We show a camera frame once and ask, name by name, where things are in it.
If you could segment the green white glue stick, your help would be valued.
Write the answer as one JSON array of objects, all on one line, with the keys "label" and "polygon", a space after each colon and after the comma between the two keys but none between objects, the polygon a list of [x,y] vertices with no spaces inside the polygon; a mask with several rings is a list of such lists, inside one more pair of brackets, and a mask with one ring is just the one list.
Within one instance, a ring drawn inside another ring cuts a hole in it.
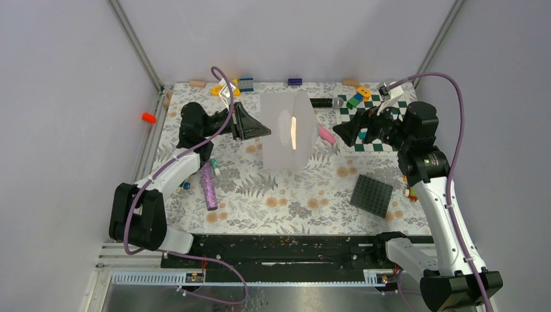
[{"label": "green white glue stick", "polygon": [[211,158],[210,163],[211,163],[212,169],[214,170],[214,174],[216,176],[220,176],[221,171],[220,171],[220,168],[218,166],[217,160],[215,158]]}]

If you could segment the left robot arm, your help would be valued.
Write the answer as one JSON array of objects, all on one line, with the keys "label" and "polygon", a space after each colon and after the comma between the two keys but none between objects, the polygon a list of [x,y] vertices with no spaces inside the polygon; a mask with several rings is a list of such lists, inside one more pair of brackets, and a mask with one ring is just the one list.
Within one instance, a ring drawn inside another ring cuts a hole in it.
[{"label": "left robot arm", "polygon": [[177,252],[176,257],[184,266],[196,266],[202,251],[192,244],[192,234],[168,225],[166,201],[187,178],[206,167],[214,148],[211,140],[216,135],[249,140],[270,133],[267,126],[246,112],[241,102],[212,115],[199,103],[187,103],[181,109],[179,143],[172,157],[140,181],[117,186],[109,237],[145,250]]}]

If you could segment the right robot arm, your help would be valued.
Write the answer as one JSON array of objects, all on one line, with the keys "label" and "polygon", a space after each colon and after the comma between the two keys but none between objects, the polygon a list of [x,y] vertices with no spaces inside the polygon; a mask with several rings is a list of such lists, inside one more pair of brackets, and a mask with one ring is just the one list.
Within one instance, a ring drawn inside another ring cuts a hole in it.
[{"label": "right robot arm", "polygon": [[435,145],[439,120],[436,108],[422,101],[408,104],[402,118],[391,108],[372,107],[333,127],[351,146],[361,130],[366,140],[380,140],[398,152],[398,165],[426,215],[437,256],[421,252],[402,233],[378,236],[372,251],[375,264],[393,263],[414,278],[431,311],[483,306],[502,288],[499,272],[487,268],[461,216],[452,181],[452,163]]}]

